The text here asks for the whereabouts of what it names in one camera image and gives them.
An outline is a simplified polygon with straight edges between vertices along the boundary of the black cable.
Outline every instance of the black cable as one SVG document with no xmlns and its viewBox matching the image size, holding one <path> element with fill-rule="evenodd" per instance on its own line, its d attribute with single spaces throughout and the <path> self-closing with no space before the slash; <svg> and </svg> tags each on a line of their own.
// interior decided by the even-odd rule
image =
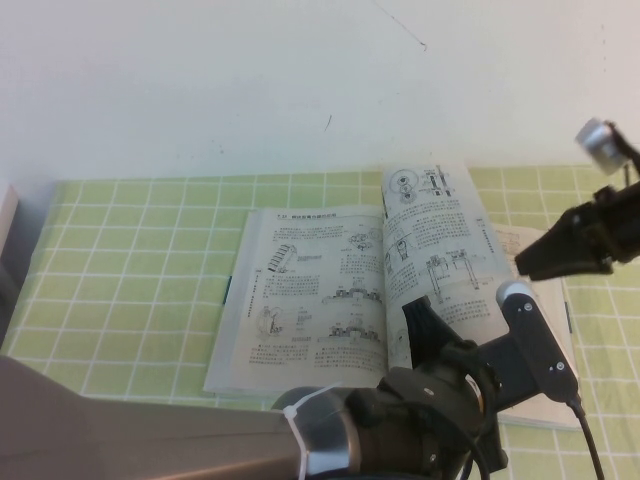
<svg viewBox="0 0 640 480">
<path fill-rule="evenodd" d="M 598 457 L 598 450 L 596 449 L 596 444 L 593 441 L 593 435 L 591 434 L 591 429 L 589 428 L 589 423 L 587 422 L 587 415 L 582 408 L 582 403 L 580 397 L 577 396 L 570 402 L 567 402 L 567 405 L 573 413 L 576 415 L 576 418 L 580 422 L 580 426 L 582 427 L 582 432 L 584 433 L 584 438 L 587 441 L 587 446 L 589 447 L 589 453 L 591 454 L 591 461 L 593 462 L 593 468 L 596 471 L 596 477 L 598 480 L 604 480 L 604 472 L 602 471 L 602 464 L 600 463 L 600 458 Z"/>
<path fill-rule="evenodd" d="M 473 468 L 473 459 L 469 457 L 464 464 L 462 473 L 460 474 L 460 480 L 467 480 L 469 478 L 469 475 L 471 475 L 472 468 Z"/>
</svg>

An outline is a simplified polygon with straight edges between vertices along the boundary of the technical illustration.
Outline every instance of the technical illustration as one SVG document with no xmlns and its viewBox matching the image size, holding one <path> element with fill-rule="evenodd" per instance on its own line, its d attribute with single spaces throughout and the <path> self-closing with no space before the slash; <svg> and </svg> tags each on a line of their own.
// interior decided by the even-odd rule
<svg viewBox="0 0 640 480">
<path fill-rule="evenodd" d="M 283 328 L 282 325 L 279 324 L 281 316 L 282 309 L 265 306 L 256 318 L 258 335 L 262 338 L 277 337 L 280 335 Z"/>
<path fill-rule="evenodd" d="M 436 197 L 451 197 L 454 190 L 447 184 L 448 176 L 449 174 L 445 173 L 440 165 L 436 165 L 435 169 L 425 170 L 423 186 L 426 187 L 427 192 Z"/>
<path fill-rule="evenodd" d="M 287 271 L 287 264 L 298 254 L 296 247 L 293 245 L 280 245 L 280 248 L 273 254 L 267 270 L 276 273 L 285 273 Z"/>
<path fill-rule="evenodd" d="M 332 341 L 340 339 L 349 339 L 350 343 L 358 343 L 360 341 L 369 341 L 375 343 L 383 343 L 380 334 L 376 332 L 371 326 L 364 328 L 362 318 L 355 317 L 349 321 L 346 327 L 342 326 L 341 322 L 336 322 L 330 328 L 330 333 L 326 337 L 320 337 L 320 341 Z"/>
<path fill-rule="evenodd" d="M 409 332 L 405 328 L 398 330 L 391 341 L 389 354 L 396 363 L 405 362 L 409 359 L 411 348 L 409 346 Z"/>
<path fill-rule="evenodd" d="M 382 240 L 382 230 L 371 228 L 367 233 L 355 233 L 349 237 L 349 243 L 358 250 L 365 251 L 373 247 L 373 242 Z"/>
<path fill-rule="evenodd" d="M 398 170 L 389 179 L 389 190 L 398 194 L 402 203 L 413 203 L 417 197 L 416 187 L 419 181 L 418 174 L 413 170 Z"/>
<path fill-rule="evenodd" d="M 394 240 L 388 248 L 384 259 L 388 274 L 393 273 L 396 268 L 399 269 L 398 263 L 404 262 L 411 256 L 410 252 L 413 249 L 413 245 L 409 242 L 409 235 L 411 233 L 405 234 L 402 228 L 398 228 L 395 232 Z"/>
<path fill-rule="evenodd" d="M 438 303 L 443 302 L 442 287 L 444 285 L 441 283 L 442 280 L 451 278 L 457 272 L 466 272 L 469 278 L 468 282 L 474 290 L 480 289 L 478 278 L 473 271 L 472 265 L 472 261 L 477 260 L 481 259 L 475 256 L 469 256 L 465 249 L 447 252 L 445 257 L 432 255 L 431 258 L 427 260 L 427 272 L 429 273 L 433 292 L 438 299 Z"/>
<path fill-rule="evenodd" d="M 391 275 L 393 273 L 393 265 L 391 265 L 391 254 L 389 252 L 384 256 L 384 266 L 387 269 L 387 275 Z"/>
<path fill-rule="evenodd" d="M 382 303 L 382 297 L 378 292 L 369 292 L 359 280 L 354 280 L 353 287 L 349 290 L 340 288 L 336 290 L 336 294 L 333 296 L 327 296 L 322 299 L 322 303 L 325 305 L 330 302 L 337 302 L 340 300 L 372 300 L 374 302 Z"/>
</svg>

